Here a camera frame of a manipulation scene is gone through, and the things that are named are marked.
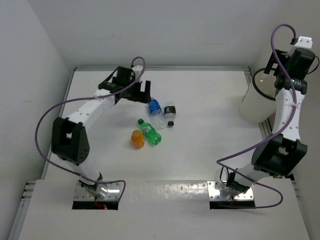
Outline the blue-label plastic bottle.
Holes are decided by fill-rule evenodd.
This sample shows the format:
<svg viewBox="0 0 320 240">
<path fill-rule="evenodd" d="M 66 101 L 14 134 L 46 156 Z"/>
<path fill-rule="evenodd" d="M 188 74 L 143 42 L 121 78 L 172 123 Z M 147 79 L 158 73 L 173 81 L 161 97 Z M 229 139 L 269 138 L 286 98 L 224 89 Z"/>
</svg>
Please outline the blue-label plastic bottle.
<svg viewBox="0 0 320 240">
<path fill-rule="evenodd" d="M 163 112 L 160 103 L 155 98 L 151 98 L 148 102 L 148 111 L 152 126 L 157 131 L 162 130 L 165 127 Z"/>
</svg>

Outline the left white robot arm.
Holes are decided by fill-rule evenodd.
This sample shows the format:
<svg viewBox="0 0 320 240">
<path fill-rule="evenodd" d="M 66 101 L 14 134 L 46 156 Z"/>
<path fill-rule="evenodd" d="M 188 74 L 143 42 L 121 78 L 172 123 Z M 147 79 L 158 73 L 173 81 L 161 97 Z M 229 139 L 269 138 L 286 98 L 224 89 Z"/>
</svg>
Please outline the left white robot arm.
<svg viewBox="0 0 320 240">
<path fill-rule="evenodd" d="M 57 117 L 52 126 L 51 151 L 67 162 L 78 175 L 81 187 L 97 200 L 106 199 L 110 183 L 102 183 L 103 176 L 89 158 L 90 144 L 87 131 L 107 109 L 120 99 L 146 103 L 150 100 L 150 82 L 141 91 L 138 79 L 143 66 L 117 67 L 102 81 L 93 97 L 65 118 Z"/>
</svg>

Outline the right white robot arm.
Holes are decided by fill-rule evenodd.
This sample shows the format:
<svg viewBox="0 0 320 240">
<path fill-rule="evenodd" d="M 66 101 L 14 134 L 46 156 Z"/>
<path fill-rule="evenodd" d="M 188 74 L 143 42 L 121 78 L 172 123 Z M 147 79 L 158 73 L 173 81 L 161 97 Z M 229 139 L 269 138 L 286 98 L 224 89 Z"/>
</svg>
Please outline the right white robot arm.
<svg viewBox="0 0 320 240">
<path fill-rule="evenodd" d="M 306 155 L 308 147 L 301 143 L 299 118 L 307 93 L 304 80 L 316 55 L 298 47 L 284 60 L 284 68 L 276 73 L 275 121 L 270 139 L 254 149 L 251 162 L 231 172 L 223 190 L 231 196 L 246 193 L 253 184 L 267 177 L 285 177 Z"/>
</svg>

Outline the white bin black rim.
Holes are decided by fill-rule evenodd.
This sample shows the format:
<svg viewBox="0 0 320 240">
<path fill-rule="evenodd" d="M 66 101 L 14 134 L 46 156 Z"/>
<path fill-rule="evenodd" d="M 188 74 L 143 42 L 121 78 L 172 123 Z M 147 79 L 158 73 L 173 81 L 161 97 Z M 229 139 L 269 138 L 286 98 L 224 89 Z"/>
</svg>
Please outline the white bin black rim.
<svg viewBox="0 0 320 240">
<path fill-rule="evenodd" d="M 276 111 L 276 88 L 274 83 L 276 70 L 272 68 L 269 73 L 261 68 L 256 71 L 251 83 L 239 105 L 239 113 L 249 123 L 264 122 Z"/>
</svg>

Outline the black-label small bottle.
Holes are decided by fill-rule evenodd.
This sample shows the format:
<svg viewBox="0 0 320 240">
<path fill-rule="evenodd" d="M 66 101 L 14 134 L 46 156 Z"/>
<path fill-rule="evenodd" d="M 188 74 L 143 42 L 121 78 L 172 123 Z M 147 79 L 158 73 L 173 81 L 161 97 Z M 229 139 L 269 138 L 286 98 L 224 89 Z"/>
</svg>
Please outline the black-label small bottle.
<svg viewBox="0 0 320 240">
<path fill-rule="evenodd" d="M 176 105 L 173 101 L 168 101 L 164 104 L 164 119 L 168 128 L 172 128 L 175 125 L 176 119 Z"/>
</svg>

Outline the orange juice bottle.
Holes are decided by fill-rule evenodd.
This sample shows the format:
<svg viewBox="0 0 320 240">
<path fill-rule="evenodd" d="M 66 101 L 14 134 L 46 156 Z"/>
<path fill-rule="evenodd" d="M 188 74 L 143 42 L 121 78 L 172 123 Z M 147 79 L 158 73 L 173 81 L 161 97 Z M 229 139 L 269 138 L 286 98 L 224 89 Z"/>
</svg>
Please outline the orange juice bottle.
<svg viewBox="0 0 320 240">
<path fill-rule="evenodd" d="M 139 130 L 134 130 L 131 135 L 131 143 L 136 149 L 141 149 L 145 145 L 145 137 Z"/>
</svg>

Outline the green plastic bottle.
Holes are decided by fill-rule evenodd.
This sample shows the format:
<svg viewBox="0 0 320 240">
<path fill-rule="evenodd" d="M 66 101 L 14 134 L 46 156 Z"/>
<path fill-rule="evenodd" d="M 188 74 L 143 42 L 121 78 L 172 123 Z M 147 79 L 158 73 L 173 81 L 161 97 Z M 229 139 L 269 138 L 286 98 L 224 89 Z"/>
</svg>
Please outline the green plastic bottle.
<svg viewBox="0 0 320 240">
<path fill-rule="evenodd" d="M 142 131 L 143 135 L 152 145 L 157 145 L 162 141 L 161 135 L 150 123 L 145 122 L 142 118 L 140 118 L 137 123 L 140 126 L 140 130 Z"/>
</svg>

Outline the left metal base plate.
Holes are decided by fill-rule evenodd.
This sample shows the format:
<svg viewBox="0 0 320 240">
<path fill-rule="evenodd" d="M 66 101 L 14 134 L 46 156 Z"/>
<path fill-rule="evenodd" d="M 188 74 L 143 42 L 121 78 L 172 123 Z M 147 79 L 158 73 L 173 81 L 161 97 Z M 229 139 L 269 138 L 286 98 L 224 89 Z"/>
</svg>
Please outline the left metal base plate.
<svg viewBox="0 0 320 240">
<path fill-rule="evenodd" d="M 87 185 L 79 181 L 75 187 L 75 201 L 117 201 L 120 198 L 121 183 Z"/>
</svg>

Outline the metal base plate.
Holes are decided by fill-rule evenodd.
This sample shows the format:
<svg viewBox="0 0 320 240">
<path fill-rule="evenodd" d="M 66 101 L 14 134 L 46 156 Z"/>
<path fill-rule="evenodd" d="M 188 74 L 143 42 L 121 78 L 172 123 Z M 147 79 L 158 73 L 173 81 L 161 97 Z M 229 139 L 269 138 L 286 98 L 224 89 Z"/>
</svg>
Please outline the metal base plate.
<svg viewBox="0 0 320 240">
<path fill-rule="evenodd" d="M 75 201 L 117 201 L 120 198 L 121 183 L 87 185 L 79 181 L 75 187 Z"/>
<path fill-rule="evenodd" d="M 216 180 L 207 181 L 208 197 L 211 202 L 248 202 L 254 201 L 254 194 L 252 188 L 246 193 L 236 193 L 235 191 L 226 187 L 226 183 Z"/>
</svg>

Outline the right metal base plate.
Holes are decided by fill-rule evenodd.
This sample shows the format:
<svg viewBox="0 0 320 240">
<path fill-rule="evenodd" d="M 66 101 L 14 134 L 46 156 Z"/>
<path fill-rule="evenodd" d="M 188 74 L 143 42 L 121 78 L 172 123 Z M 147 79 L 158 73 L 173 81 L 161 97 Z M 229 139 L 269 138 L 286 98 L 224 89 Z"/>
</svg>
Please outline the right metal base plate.
<svg viewBox="0 0 320 240">
<path fill-rule="evenodd" d="M 211 202 L 248 202 L 254 201 L 254 194 L 252 188 L 246 193 L 236 193 L 235 191 L 226 187 L 226 183 L 216 180 L 207 181 L 208 197 Z"/>
</svg>

